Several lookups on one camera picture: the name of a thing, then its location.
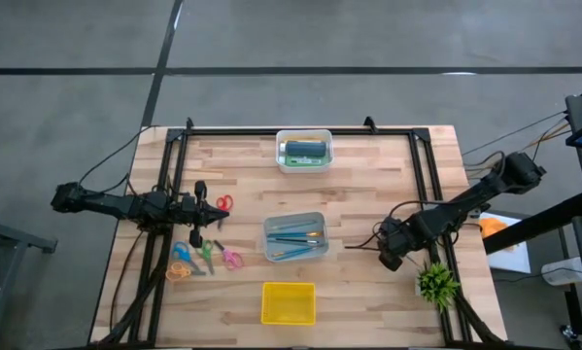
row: yellow container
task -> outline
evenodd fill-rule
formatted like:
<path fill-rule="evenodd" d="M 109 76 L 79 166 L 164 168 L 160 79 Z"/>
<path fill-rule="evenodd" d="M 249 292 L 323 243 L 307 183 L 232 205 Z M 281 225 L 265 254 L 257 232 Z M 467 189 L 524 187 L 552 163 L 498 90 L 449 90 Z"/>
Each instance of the yellow container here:
<path fill-rule="evenodd" d="M 314 283 L 265 282 L 260 321 L 264 325 L 314 326 L 317 321 Z"/>

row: green plant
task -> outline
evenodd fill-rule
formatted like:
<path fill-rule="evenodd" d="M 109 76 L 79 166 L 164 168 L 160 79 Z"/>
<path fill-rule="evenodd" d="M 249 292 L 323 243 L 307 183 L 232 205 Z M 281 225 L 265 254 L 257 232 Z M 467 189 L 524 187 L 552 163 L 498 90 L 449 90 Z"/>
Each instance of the green plant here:
<path fill-rule="evenodd" d="M 451 271 L 442 263 L 425 263 L 425 269 L 418 275 L 418 284 L 420 295 L 426 301 L 436 304 L 440 312 L 448 308 L 450 300 L 461 285 L 453 280 Z"/>

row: wooden tabletop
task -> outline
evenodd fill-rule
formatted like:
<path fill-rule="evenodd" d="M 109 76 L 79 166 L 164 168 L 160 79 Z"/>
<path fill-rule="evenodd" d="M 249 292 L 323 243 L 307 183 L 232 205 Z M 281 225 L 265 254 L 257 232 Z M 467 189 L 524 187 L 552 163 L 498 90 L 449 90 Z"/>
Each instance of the wooden tabletop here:
<path fill-rule="evenodd" d="M 139 140 L 131 181 L 146 192 L 156 183 L 165 127 L 150 129 Z M 457 136 L 452 126 L 431 126 L 430 134 L 444 196 L 468 187 Z M 391 272 L 377 252 L 346 250 L 361 243 L 373 225 L 399 202 L 418 199 L 408 139 L 402 136 L 335 136 L 335 162 L 324 174 L 283 174 L 275 161 L 275 136 L 190 136 L 181 191 L 192 192 L 205 180 L 208 200 L 231 194 L 234 207 L 217 225 L 202 229 L 245 260 L 229 271 L 214 250 L 215 275 L 166 283 L 157 346 L 166 347 L 313 347 L 442 346 L 435 308 L 416 296 L 417 267 L 405 261 Z M 423 159 L 428 182 L 428 169 Z M 428 195 L 432 197 L 430 185 Z M 406 218 L 419 210 L 409 205 L 394 213 Z M 271 216 L 319 211 L 325 215 L 329 251 L 319 259 L 269 262 L 262 253 L 262 222 Z M 174 240 L 188 240 L 189 227 L 176 226 Z M 111 299 L 128 250 L 139 231 L 120 222 L 112 248 L 91 341 L 109 331 Z M 144 241 L 140 239 L 120 288 L 118 319 L 133 300 Z M 494 283 L 478 229 L 464 226 L 455 245 L 463 292 L 479 316 L 498 336 L 506 333 Z M 425 252 L 410 255 L 417 263 Z M 206 270 L 200 258 L 197 264 Z M 262 283 L 296 281 L 316 284 L 317 323 L 313 327 L 264 326 L 260 323 Z M 148 329 L 152 298 L 145 308 L 142 333 Z M 454 310 L 451 320 L 459 334 Z"/>

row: green scissors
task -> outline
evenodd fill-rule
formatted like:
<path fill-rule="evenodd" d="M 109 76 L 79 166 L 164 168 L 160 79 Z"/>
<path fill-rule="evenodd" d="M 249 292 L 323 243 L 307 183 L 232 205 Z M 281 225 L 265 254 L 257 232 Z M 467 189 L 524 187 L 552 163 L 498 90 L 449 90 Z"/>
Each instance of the green scissors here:
<path fill-rule="evenodd" d="M 211 274 L 215 274 L 215 269 L 213 269 L 213 261 L 211 260 L 211 251 L 213 250 L 213 242 L 210 239 L 207 239 L 202 244 L 202 248 L 196 248 L 195 253 L 200 256 L 200 258 L 204 259 L 207 266 L 209 266 L 209 272 Z"/>

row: concrete floor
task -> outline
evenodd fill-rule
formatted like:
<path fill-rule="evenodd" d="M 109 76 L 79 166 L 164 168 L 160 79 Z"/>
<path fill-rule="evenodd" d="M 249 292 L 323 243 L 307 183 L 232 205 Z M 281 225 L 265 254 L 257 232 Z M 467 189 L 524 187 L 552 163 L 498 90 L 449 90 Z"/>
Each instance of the concrete floor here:
<path fill-rule="evenodd" d="M 155 66 L 172 3 L 0 1 L 0 67 Z M 582 65 L 582 0 L 188 0 L 168 65 Z M 57 214 L 49 202 L 55 185 L 79 179 L 136 132 L 151 81 L 0 76 L 0 222 L 59 239 L 54 255 L 25 258 L 3 348 L 86 342 L 116 220 Z M 372 116 L 380 124 L 454 124 L 465 151 L 562 110 L 565 96 L 580 92 L 582 75 L 166 77 L 153 123 L 359 124 Z M 516 151 L 550 125 L 466 160 Z M 86 185 L 114 184 L 133 151 Z M 577 157 L 562 141 L 544 144 L 537 160 L 548 170 L 542 185 L 500 197 L 495 209 L 533 214 L 582 191 Z M 557 242 L 531 242 L 535 269 L 561 258 Z M 540 280 L 496 289 L 511 340 L 565 347 L 555 332 L 567 320 L 560 290 Z"/>

